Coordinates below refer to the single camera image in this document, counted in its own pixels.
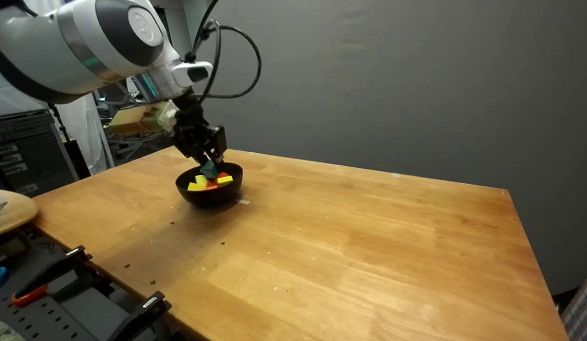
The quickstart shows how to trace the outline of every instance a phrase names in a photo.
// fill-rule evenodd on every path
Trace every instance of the black bowl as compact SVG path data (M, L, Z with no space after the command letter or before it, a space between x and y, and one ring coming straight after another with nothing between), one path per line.
M207 192L187 192L187 184L194 182L194 177L200 175L200 167L194 167L175 178L179 195L196 209L219 209L236 203L242 184L242 169L234 163L221 163L217 165L217 171L230 175L232 182Z

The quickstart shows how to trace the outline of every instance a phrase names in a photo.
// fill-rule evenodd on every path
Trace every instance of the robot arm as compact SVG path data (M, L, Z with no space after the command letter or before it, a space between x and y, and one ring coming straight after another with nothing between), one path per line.
M18 0L0 0L0 72L22 93L56 105L134 76L147 101L173 99L181 154L200 165L221 161L223 131L202 120L192 95L211 67L179 59L149 0L75 0L37 17Z

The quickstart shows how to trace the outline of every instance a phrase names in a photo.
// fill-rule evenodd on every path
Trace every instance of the wooden tabletop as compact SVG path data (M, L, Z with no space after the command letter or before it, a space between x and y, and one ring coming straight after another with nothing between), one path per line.
M565 339L505 190L228 152L198 213L173 148L35 197L35 224L207 339Z
M0 199L5 201L0 211L0 235L26 224L37 213L35 203L20 194L0 190Z

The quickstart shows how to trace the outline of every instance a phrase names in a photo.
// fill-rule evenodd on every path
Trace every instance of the gray wall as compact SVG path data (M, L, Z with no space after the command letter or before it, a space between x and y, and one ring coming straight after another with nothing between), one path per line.
M230 148L507 188L550 292L587 275L587 0L223 0L213 17L264 59L257 91L206 105ZM253 72L224 44L213 93Z

